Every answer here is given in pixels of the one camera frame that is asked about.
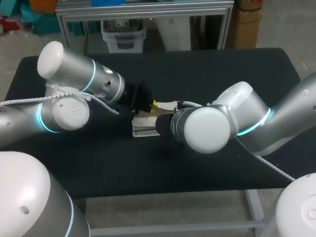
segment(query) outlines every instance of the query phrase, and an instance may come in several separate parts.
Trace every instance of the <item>wire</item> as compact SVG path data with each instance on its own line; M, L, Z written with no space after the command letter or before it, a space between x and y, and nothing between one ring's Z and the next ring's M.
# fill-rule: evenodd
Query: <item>wire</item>
M8 101L0 102L0 107L7 106L7 105L43 102L43 101L47 101L47 100L53 100L53 99L58 99L58 98L63 98L63 97L68 97L68 96L80 96L80 97L85 96L85 97L90 97L92 100L94 100L98 104L102 105L105 109L107 109L111 113L113 113L115 115L119 114L116 110L110 108L102 100L100 100L99 98L95 97L94 95L91 95L91 94L86 93L86 92L76 92L76 93L65 92L64 94L45 96L45 97L40 97L40 98L22 99L22 100L8 100Z
M191 102L191 101L183 101L182 104L183 105L191 105L191 106L194 106L194 107L201 107L202 106L200 104L197 104L197 103L194 103L194 102Z
M270 168L274 169L276 172L278 172L279 174L283 175L284 177L286 177L287 179L291 180L292 182L295 181L295 179L288 175L287 173L285 173L284 171L282 171L281 169L277 168L275 165L273 165L272 163L268 162L266 159L262 158L261 156L255 155L253 154L239 139L237 139L239 141L239 143L241 143L241 145L243 147L246 148L247 151L249 151L254 157L256 157L259 161L263 162L264 164L266 164L267 166L269 166Z

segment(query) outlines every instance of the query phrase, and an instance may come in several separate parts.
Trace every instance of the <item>white plastic bin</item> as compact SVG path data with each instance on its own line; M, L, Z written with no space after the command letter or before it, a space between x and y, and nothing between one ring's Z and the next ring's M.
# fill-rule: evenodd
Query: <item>white plastic bin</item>
M142 28L136 31L115 32L115 28L107 28L101 21L101 33L103 40L108 44L110 53L142 53L144 39L146 38L145 22Z

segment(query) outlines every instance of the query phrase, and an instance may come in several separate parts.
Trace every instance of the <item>black table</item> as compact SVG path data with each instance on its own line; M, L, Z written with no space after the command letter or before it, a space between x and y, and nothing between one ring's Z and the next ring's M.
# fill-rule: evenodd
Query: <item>black table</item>
M212 102L238 81L250 83L273 106L300 78L281 49L91 55L126 81L145 81L158 101ZM6 100L44 95L38 57L23 58ZM282 188L289 181L236 140L202 155L161 137L133 138L132 114L119 117L90 103L81 130L40 134L3 150L39 159L73 198L212 190ZM294 178L316 171L316 146L310 129L265 158Z

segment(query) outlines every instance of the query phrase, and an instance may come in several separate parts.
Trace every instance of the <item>table leg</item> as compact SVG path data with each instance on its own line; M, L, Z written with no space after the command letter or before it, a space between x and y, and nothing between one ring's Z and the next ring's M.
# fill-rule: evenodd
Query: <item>table leg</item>
M69 32L68 24L63 16L61 16L61 22L64 26L67 47L70 48L71 47L70 32Z
M83 27L84 36L85 36L83 51L84 51L84 54L87 55L87 47L88 47L88 41L89 41L89 36L90 36L88 22L87 21L83 21L82 22L82 27Z
M226 44L226 38L228 33L228 28L231 20L232 8L228 7L225 10L225 14L223 15L223 20L221 24L221 29L219 33L217 49L224 49Z
M66 38L66 34L65 34L64 25L63 25L63 22L62 22L62 19L61 19L61 16L58 16L58 15L57 15L57 19L58 19L59 28L60 28L60 32L61 32L61 35L62 35L62 37L63 37L63 40L64 40L66 46L69 47L69 44L68 44L67 38Z
M229 7L226 9L226 11L228 12L228 18L227 18L227 22L226 22L226 28L225 28L224 39L223 39L223 44L222 44L223 49L225 49L225 45L226 45L226 39L227 39L228 30L229 30L229 25L231 23L231 16L232 16L233 8Z
M219 31L219 37L218 37L218 43L217 43L217 49L222 49L223 48L223 40L224 40L224 33L225 33L225 25L227 21L227 11L225 11L225 14L223 15L223 20L221 23L221 28Z
M248 201L249 211L253 221L263 220L264 227L255 228L256 237L270 237L277 229L276 224L276 207L280 195L276 197L270 209L264 214L260 198L257 190L245 190L246 199Z

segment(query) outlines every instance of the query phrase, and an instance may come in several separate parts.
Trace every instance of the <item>screw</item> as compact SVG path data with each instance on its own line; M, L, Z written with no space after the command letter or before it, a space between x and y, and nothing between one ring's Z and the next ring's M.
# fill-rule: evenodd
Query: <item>screw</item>
M111 82L110 82L109 80L106 80L106 81L104 82L104 85L105 85L105 86L109 86L109 85L111 85Z

